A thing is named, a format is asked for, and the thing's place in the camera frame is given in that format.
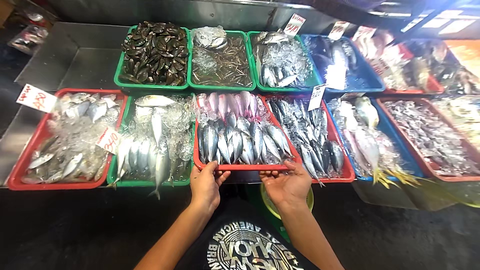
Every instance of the pile of fish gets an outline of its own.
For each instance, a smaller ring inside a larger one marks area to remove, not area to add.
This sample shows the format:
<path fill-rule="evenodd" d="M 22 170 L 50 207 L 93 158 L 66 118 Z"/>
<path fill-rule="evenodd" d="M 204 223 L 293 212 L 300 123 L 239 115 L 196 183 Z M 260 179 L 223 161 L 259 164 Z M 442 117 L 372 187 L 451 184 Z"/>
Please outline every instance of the pile of fish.
<path fill-rule="evenodd" d="M 122 43 L 126 83 L 182 86 L 186 83 L 187 33 L 172 23 L 139 23 Z"/>
<path fill-rule="evenodd" d="M 269 87 L 306 88 L 312 64 L 300 42 L 280 32 L 252 35 L 258 81 Z"/>
<path fill-rule="evenodd" d="M 200 161 L 219 164 L 280 164 L 292 158 L 283 131 L 269 123 L 260 97 L 199 94 L 197 129 Z"/>
<path fill-rule="evenodd" d="M 437 174 L 480 175 L 479 164 L 462 146 L 462 136 L 429 108 L 405 100 L 384 104 L 422 156 L 438 166 L 434 168 Z"/>
<path fill-rule="evenodd" d="M 123 100 L 116 95 L 67 93 L 52 110 L 46 139 L 33 152 L 25 184 L 97 181 L 108 152 L 95 143 L 103 131 L 116 126 Z"/>
<path fill-rule="evenodd" d="M 360 74 L 355 50 L 346 38 L 306 36 L 305 46 L 327 84 L 340 90 L 368 87 Z"/>
<path fill-rule="evenodd" d="M 450 94 L 480 94 L 480 80 L 462 66 L 442 40 L 420 39 L 406 42 L 415 58 L 425 61 L 424 69 L 433 75 Z"/>
<path fill-rule="evenodd" d="M 397 91 L 422 89 L 425 93 L 435 92 L 436 89 L 428 83 L 428 59 L 423 56 L 408 59 L 399 45 L 387 46 L 392 40 L 393 36 L 387 31 L 377 30 L 374 37 L 359 37 L 355 44 L 379 73 L 387 88 Z"/>
<path fill-rule="evenodd" d="M 271 98 L 270 111 L 278 120 L 293 146 L 301 154 L 310 176 L 330 178 L 342 175 L 344 154 L 336 141 L 327 139 L 327 112 L 307 111 L 308 99 Z"/>
<path fill-rule="evenodd" d="M 480 150 L 480 97 L 440 98 L 433 103 Z"/>
<path fill-rule="evenodd" d="M 119 145 L 117 179 L 163 182 L 186 180 L 193 154 L 192 97 L 150 95 L 137 98 L 135 115 Z"/>
<path fill-rule="evenodd" d="M 373 176 L 374 184 L 380 182 L 387 188 L 389 184 L 396 185 L 387 175 L 397 177 L 404 184 L 419 184 L 403 169 L 406 163 L 394 143 L 377 129 L 378 112 L 368 97 L 355 100 L 336 98 L 328 106 L 360 175 Z"/>
<path fill-rule="evenodd" d="M 221 26 L 192 30 L 192 82 L 205 86 L 250 87 L 243 36 Z"/>

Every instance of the fish fin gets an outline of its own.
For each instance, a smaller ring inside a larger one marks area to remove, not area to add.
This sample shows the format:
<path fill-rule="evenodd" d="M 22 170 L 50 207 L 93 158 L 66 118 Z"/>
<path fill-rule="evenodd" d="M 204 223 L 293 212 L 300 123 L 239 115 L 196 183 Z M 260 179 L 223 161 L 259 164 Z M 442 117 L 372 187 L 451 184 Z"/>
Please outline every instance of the fish fin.
<path fill-rule="evenodd" d="M 158 189 L 155 189 L 154 191 L 152 191 L 150 194 L 148 194 L 148 196 L 151 196 L 153 194 L 155 194 L 156 198 L 160 200 L 160 192 L 158 191 Z"/>

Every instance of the pink fish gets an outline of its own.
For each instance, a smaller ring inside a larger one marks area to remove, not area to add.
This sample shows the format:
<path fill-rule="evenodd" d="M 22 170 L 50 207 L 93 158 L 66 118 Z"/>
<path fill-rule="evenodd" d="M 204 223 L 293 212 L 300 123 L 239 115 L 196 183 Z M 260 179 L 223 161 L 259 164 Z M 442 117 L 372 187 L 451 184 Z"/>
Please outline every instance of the pink fish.
<path fill-rule="evenodd" d="M 218 95 L 214 92 L 208 96 L 208 103 L 214 113 L 218 112 Z"/>
<path fill-rule="evenodd" d="M 245 107 L 245 105 L 243 105 L 243 100 L 241 99 L 240 94 L 235 95 L 235 100 L 236 100 L 236 102 L 238 104 L 238 108 L 239 108 L 239 116 L 237 116 L 237 118 L 240 117 L 240 116 L 244 116 L 243 112 L 245 110 L 243 108 Z"/>
<path fill-rule="evenodd" d="M 227 123 L 225 119 L 227 115 L 227 96 L 225 94 L 221 94 L 218 96 L 218 113 L 220 113 L 220 117 L 222 117 L 223 122 Z"/>

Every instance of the black t-shirt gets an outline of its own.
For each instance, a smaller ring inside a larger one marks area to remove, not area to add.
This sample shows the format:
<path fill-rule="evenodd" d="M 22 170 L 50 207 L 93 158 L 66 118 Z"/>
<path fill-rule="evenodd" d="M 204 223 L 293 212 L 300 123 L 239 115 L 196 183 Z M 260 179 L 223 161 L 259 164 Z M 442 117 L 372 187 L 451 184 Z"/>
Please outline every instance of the black t-shirt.
<path fill-rule="evenodd" d="M 222 202 L 175 269 L 318 269 L 240 199 Z"/>

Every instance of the price sign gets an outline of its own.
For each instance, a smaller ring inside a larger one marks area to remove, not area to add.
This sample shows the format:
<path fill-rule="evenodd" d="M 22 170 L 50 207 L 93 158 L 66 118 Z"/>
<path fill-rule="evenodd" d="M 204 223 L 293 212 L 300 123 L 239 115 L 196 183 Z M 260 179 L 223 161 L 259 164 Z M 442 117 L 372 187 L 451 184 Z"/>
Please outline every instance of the price sign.
<path fill-rule="evenodd" d="M 360 26 L 357 29 L 357 31 L 355 32 L 355 34 L 353 35 L 352 40 L 355 41 L 359 37 L 364 37 L 364 38 L 367 38 L 367 39 L 372 38 L 372 36 L 373 36 L 373 34 L 375 33 L 376 30 L 377 30 L 377 28 Z"/>
<path fill-rule="evenodd" d="M 308 111 L 320 108 L 322 97 L 324 96 L 326 84 L 318 85 L 313 88 L 310 102 L 308 103 Z"/>
<path fill-rule="evenodd" d="M 113 128 L 107 127 L 102 135 L 96 141 L 96 145 L 107 150 L 108 152 L 116 155 L 117 148 L 120 144 L 121 135 L 116 132 Z"/>
<path fill-rule="evenodd" d="M 338 21 L 333 25 L 332 31 L 330 31 L 330 34 L 328 34 L 328 37 L 333 39 L 333 40 L 339 40 L 343 33 L 345 32 L 345 29 L 349 25 L 349 22 L 344 22 L 344 21 Z"/>
<path fill-rule="evenodd" d="M 290 18 L 290 21 L 288 21 L 287 26 L 285 26 L 285 29 L 283 29 L 283 33 L 291 37 L 294 37 L 298 33 L 298 31 L 300 30 L 300 27 L 303 25 L 304 22 L 305 22 L 305 18 L 300 17 L 297 14 L 293 13 L 292 17 Z"/>
<path fill-rule="evenodd" d="M 25 85 L 17 99 L 17 103 L 44 112 L 51 112 L 56 102 L 56 96 L 29 84 Z"/>

